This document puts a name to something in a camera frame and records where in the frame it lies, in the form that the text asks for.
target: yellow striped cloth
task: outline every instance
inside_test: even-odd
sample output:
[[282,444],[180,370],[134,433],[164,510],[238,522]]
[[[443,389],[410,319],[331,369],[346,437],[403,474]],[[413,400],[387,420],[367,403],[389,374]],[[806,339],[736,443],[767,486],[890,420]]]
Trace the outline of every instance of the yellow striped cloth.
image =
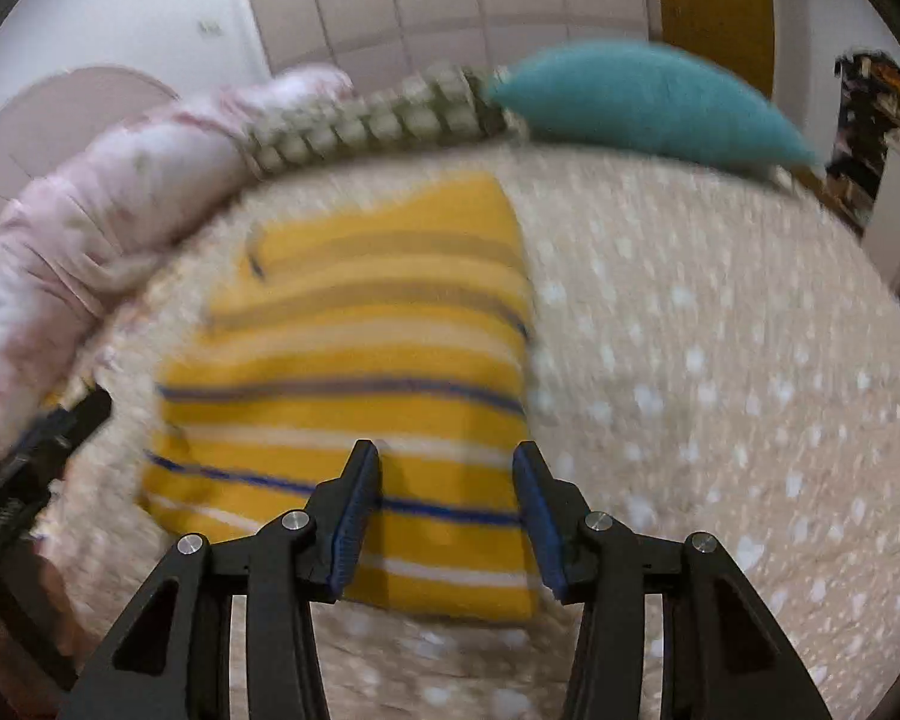
[[271,226],[162,375],[145,508],[175,533],[237,538],[303,506],[370,439],[381,508],[347,597],[528,617],[511,455],[531,304],[514,212],[485,173]]

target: white wall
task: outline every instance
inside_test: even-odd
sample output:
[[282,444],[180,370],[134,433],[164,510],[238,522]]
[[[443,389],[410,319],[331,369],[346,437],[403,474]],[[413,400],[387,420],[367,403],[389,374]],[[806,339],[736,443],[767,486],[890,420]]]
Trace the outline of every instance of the white wall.
[[0,107],[50,74],[101,64],[180,95],[269,76],[249,0],[21,0],[0,27]]
[[883,50],[900,63],[900,45],[868,0],[773,0],[773,15],[773,101],[826,162],[840,110],[834,60],[864,47]]

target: turquoise cushion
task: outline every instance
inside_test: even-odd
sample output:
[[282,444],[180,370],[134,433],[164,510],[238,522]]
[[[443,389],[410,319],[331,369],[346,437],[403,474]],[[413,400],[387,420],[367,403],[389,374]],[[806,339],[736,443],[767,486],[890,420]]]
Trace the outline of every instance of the turquoise cushion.
[[623,40],[556,47],[517,65],[485,96],[556,140],[719,167],[817,162],[763,95],[672,47]]

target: wooden door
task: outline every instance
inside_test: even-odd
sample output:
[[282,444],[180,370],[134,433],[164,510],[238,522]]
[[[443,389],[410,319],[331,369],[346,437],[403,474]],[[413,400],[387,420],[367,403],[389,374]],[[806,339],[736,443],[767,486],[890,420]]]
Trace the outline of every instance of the wooden door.
[[773,93],[773,0],[660,0],[663,40]]

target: beige bedspread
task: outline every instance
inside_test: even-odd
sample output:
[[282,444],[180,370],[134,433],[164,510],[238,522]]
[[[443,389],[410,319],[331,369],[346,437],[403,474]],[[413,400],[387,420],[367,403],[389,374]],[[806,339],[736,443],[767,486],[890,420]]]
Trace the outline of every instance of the beige bedspread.
[[[834,718],[866,716],[900,671],[900,309],[812,199],[597,149],[315,170],[212,223],[146,296],[152,316],[129,309],[100,353],[116,416],[47,525],[79,613],[105,631],[167,543],[133,504],[152,375],[253,223],[371,204],[455,167],[494,172],[523,227],[530,424],[554,472],[634,530],[716,533]],[[648,717],[662,654],[650,606]],[[577,619],[552,602],[525,630],[314,609],[331,712],[352,718],[559,716]],[[238,699],[241,671],[237,657]]]

